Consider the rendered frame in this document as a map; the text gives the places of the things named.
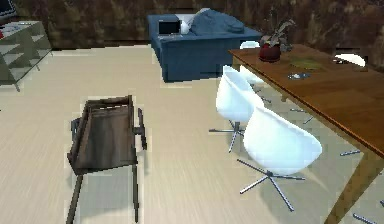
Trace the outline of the blue sofa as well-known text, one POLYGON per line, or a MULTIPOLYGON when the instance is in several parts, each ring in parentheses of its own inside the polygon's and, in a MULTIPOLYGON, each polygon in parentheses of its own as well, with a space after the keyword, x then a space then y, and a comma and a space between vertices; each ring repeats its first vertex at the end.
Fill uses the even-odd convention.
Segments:
POLYGON ((216 78, 223 65, 232 64, 231 49, 245 41, 259 41, 262 34, 244 25, 243 33, 197 36, 187 34, 161 37, 158 22, 178 20, 176 14, 148 15, 151 47, 155 51, 165 82, 182 82, 216 78))

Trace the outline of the black laptop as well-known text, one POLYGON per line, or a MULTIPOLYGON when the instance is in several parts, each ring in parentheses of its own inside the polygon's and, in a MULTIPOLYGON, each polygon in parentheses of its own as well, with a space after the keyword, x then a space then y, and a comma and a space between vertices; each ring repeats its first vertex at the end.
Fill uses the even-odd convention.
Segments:
POLYGON ((181 21, 164 21, 158 22, 159 35, 179 35, 181 33, 181 21))

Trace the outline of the dark wooden cart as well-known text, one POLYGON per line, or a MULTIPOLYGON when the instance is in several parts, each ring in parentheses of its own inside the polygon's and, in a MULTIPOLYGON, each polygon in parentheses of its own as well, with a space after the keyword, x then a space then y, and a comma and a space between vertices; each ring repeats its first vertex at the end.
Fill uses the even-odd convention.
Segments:
POLYGON ((138 170, 135 136, 147 149, 141 108, 135 108, 131 95, 87 100, 82 115, 71 121, 72 146, 68 162, 76 175, 66 224, 73 224, 83 177, 86 174, 131 166, 135 222, 139 220, 138 170))

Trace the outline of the white pillow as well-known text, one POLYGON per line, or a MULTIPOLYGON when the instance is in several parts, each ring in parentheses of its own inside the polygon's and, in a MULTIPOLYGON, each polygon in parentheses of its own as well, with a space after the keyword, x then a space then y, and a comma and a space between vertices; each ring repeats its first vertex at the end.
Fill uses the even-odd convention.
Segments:
POLYGON ((201 8, 194 14, 177 14, 177 18, 181 21, 181 33, 187 34, 191 28, 194 18, 205 11, 207 11, 207 8, 201 8))

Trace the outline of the blue cushion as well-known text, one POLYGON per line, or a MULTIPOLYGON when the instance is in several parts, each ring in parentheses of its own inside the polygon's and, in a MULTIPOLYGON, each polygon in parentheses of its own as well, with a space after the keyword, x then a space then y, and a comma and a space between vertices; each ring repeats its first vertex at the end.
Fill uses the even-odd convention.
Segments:
POLYGON ((238 34, 244 32, 244 24, 233 16, 209 9, 194 17, 190 30, 197 36, 238 34))

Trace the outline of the house plant in red pot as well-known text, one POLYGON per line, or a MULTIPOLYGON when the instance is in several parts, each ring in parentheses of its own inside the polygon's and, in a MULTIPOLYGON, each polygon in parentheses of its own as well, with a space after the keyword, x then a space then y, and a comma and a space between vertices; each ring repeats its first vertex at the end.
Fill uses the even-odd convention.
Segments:
POLYGON ((274 63, 280 60, 282 52, 289 52, 293 49, 288 42, 286 29, 289 26, 295 26, 292 19, 282 22, 271 35, 263 36, 260 39, 259 59, 263 62, 274 63))

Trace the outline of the green place mat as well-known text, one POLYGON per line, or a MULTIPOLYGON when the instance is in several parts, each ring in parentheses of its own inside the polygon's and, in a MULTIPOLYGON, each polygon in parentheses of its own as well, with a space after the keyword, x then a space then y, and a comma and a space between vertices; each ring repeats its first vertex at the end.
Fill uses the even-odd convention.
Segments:
POLYGON ((296 68, 305 70, 318 70, 322 68, 322 64, 311 58, 293 57, 290 64, 296 68))

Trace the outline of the brown wooden dining table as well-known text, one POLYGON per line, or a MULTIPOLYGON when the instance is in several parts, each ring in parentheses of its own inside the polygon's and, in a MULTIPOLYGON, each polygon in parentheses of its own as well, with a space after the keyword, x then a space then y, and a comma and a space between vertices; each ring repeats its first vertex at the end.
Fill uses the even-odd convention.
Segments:
POLYGON ((255 72, 284 97, 310 112, 363 152, 363 157, 340 193, 324 224, 338 224, 359 197, 384 170, 384 75, 362 72, 351 64, 336 64, 333 57, 296 44, 275 63, 259 59, 259 50, 232 49, 232 65, 255 72), (322 64, 305 70, 290 64, 293 57, 311 58, 322 64), (291 80, 294 73, 309 78, 291 80))

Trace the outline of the grey glass shelf unit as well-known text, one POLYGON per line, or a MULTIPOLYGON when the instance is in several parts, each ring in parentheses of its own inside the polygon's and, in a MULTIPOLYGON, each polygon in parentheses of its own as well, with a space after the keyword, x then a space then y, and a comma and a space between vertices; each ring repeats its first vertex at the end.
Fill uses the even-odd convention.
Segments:
POLYGON ((0 26, 0 86, 14 85, 52 52, 41 21, 10 22, 0 26))

